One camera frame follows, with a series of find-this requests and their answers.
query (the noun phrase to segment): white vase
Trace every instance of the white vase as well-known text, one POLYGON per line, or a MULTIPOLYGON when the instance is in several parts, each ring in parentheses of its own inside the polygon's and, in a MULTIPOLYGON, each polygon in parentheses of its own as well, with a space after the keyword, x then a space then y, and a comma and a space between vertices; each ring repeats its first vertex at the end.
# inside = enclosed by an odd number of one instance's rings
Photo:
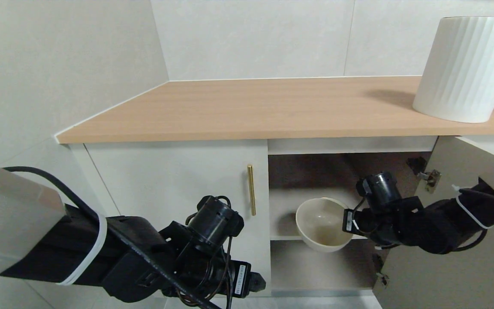
POLYGON ((494 109, 494 17, 442 18, 413 108, 465 123, 494 109))

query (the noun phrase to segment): beige ceramic bowl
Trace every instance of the beige ceramic bowl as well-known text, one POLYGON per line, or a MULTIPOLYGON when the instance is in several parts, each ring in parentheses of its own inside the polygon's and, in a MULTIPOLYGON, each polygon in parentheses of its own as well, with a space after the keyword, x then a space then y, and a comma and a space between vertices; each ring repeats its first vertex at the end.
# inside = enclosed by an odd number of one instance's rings
POLYGON ((302 240, 312 249, 333 252, 342 249, 352 239, 343 231, 346 206, 329 197, 312 198, 296 211, 296 227, 302 240))

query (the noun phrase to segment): white cabinet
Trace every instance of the white cabinet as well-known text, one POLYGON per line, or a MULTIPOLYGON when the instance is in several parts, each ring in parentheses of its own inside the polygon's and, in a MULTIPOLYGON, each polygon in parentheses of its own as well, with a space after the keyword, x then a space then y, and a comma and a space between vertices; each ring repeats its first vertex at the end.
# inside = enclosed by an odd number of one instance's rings
POLYGON ((265 291, 250 297, 363 295, 373 289, 384 309, 494 307, 494 227, 476 248, 445 256, 406 246, 377 252, 364 239, 321 254, 299 240, 294 223, 298 205, 312 197, 355 206, 355 181, 383 170, 396 176, 403 197, 416 194, 424 205, 454 197, 451 184, 472 186, 479 173, 494 166, 489 152, 494 146, 440 137, 431 153, 432 137, 415 146, 402 139, 393 148, 383 147, 379 139, 344 141, 359 147, 349 151, 339 139, 316 144, 291 139, 88 144, 86 149, 95 166, 91 170, 99 174, 97 187, 107 188, 106 201, 114 202, 122 215, 145 217, 156 229, 173 220, 184 222, 202 196, 228 196, 245 219, 232 258, 251 263, 268 283, 265 291), (408 158, 419 156, 429 159, 427 170, 443 175, 433 194, 406 165, 408 158), (254 170, 255 216, 248 164, 254 170), (374 254, 385 261, 386 287, 377 280, 374 254))
POLYGON ((100 143, 86 145, 121 215, 163 229, 196 211, 203 196, 225 195, 245 220, 232 258, 251 263, 271 293, 268 148, 265 139, 241 141, 100 143), (251 215, 247 165, 253 166, 256 215, 251 215))

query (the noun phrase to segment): open cabinet door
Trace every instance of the open cabinet door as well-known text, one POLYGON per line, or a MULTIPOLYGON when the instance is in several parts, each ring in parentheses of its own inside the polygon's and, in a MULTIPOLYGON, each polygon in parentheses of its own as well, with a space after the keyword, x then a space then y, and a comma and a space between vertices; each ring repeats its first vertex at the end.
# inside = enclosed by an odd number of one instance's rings
MULTIPOLYGON (((441 179, 431 194, 420 182, 416 195, 424 206, 455 197, 451 184, 471 187, 493 166, 494 155, 476 143, 440 137, 426 171, 438 170, 441 179)), ((437 255, 418 247, 393 248, 381 273, 386 284, 377 280, 373 292, 383 309, 494 309, 494 227, 481 244, 463 252, 437 255)))

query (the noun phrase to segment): brass handle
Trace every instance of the brass handle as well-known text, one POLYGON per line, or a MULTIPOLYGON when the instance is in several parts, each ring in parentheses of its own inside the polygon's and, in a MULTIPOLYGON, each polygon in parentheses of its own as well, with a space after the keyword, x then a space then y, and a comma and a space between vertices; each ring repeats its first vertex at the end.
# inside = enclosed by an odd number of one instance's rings
POLYGON ((255 205, 255 180, 253 179, 253 166, 247 165, 247 176, 249 177, 249 195, 251 196, 251 215, 256 215, 255 205))

